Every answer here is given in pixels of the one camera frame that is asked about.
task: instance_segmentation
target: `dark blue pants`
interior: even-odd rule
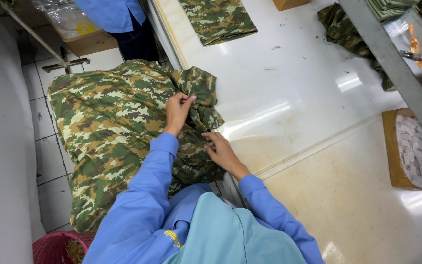
[[[141,26],[130,12],[133,22],[133,31],[125,33],[109,33],[118,41],[121,54],[127,60],[147,60],[150,62],[159,61],[159,53],[156,47],[156,41],[152,34],[151,24],[146,17]]]

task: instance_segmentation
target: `person's right hand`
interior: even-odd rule
[[[245,166],[239,158],[235,155],[234,151],[227,141],[219,132],[216,133],[203,133],[201,134],[207,141],[212,141],[207,146],[204,146],[210,158],[220,165],[224,170],[229,171],[237,180],[250,174],[249,169]]]

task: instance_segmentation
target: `yellow label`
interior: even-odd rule
[[[95,32],[95,27],[87,23],[79,23],[76,27],[79,36]]]

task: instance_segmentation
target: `blue shirt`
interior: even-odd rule
[[[211,188],[194,184],[167,200],[178,147],[177,139],[167,133],[150,142],[149,155],[102,220],[84,264],[159,264],[182,248],[198,199]],[[239,189],[258,223],[289,235],[307,263],[324,263],[315,238],[268,192],[261,179],[247,175]]]
[[[74,0],[82,11],[106,32],[133,31],[130,11],[143,25],[146,15],[138,0]]]

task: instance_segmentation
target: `person's left hand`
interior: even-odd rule
[[[164,133],[169,133],[176,137],[179,135],[185,124],[188,110],[195,100],[195,95],[188,97],[184,93],[178,93],[169,98],[166,103],[167,125],[164,128]]]

